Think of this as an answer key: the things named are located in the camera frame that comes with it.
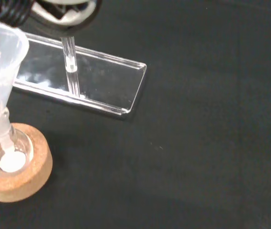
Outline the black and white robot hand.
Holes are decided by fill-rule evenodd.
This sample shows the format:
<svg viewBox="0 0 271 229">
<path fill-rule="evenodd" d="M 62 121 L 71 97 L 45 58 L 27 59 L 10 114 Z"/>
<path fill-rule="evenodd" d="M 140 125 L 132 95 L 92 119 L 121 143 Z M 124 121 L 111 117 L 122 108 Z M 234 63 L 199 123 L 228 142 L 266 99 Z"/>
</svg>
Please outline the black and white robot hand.
<svg viewBox="0 0 271 229">
<path fill-rule="evenodd" d="M 0 22 L 11 27 L 31 24 L 53 37 L 70 37 L 97 16 L 101 0 L 0 0 Z"/>
</svg>

